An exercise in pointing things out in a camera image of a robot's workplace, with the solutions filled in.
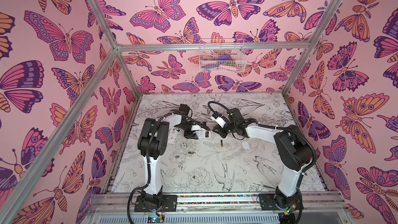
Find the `white remote control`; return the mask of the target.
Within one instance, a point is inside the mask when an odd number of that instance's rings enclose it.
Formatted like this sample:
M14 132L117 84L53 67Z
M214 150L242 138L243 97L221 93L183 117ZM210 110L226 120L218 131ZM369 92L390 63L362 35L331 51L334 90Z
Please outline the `white remote control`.
M207 130L197 130L194 131L193 134L193 139L199 140L199 139L211 139L211 132Z
M171 145L175 144L176 140L177 140L177 136L178 136L178 131L176 129L171 129L169 131L167 143L171 144Z

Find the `battery cover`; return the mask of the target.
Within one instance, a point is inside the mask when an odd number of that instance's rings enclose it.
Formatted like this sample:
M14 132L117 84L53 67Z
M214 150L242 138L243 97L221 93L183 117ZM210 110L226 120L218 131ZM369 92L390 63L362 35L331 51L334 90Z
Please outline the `battery cover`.
M242 142L242 147L244 150L250 150L250 144L248 142Z

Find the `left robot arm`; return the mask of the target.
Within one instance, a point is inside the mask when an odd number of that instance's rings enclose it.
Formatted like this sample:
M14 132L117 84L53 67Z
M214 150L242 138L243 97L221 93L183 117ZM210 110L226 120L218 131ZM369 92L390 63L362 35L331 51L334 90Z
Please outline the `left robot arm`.
M162 183L160 160L167 149L168 143L172 143L175 132L182 131L187 139L198 139L197 132L207 131L202 125L189 116L191 108L180 104L177 110L154 119L146 118L138 138L137 148L141 152L145 163L145 181L142 195L146 199L162 197Z

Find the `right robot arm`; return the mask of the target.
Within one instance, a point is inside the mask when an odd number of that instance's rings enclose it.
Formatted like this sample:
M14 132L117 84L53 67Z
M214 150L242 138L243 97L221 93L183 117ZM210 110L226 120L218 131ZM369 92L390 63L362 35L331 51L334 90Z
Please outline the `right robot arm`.
M300 206L301 182L306 171L316 163L317 155L298 126L291 124L288 127L279 127L260 124L255 119L243 118L236 108L227 111L227 116L214 111L211 118L217 123L213 131L223 138L231 133L275 144L284 164L282 179L275 189L276 206L279 209L293 205Z

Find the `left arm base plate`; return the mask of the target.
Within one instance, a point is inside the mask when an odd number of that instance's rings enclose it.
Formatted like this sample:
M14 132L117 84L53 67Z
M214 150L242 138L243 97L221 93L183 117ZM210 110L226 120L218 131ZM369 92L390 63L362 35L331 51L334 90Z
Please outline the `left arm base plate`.
M154 196L146 194L144 197L138 196L134 211L135 212L175 212L177 208L177 195Z

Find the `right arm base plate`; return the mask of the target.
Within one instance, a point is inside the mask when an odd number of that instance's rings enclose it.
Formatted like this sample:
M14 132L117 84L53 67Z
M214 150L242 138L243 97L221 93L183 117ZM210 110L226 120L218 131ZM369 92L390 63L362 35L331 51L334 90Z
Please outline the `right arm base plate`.
M299 194L286 197L283 194L259 194L257 198L263 211L284 211L294 212L302 210L302 204L299 200Z

